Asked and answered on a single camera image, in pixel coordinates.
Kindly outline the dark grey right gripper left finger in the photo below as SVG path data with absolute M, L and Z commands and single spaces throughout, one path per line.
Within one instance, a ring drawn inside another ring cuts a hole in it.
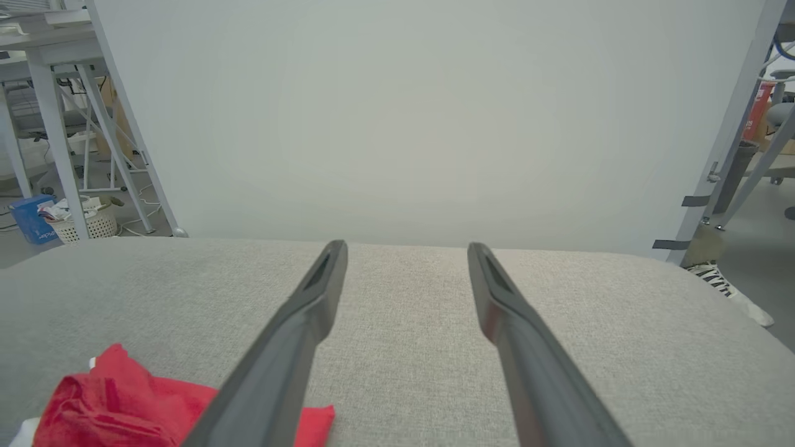
M 293 446 L 316 348 L 329 336 L 348 265 L 329 242 L 208 405 L 184 446 Z

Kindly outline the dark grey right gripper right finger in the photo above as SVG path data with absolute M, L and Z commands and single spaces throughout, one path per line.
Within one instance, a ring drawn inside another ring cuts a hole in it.
M 479 327 L 499 352 L 522 446 L 629 446 L 622 428 L 484 243 L 466 250 Z

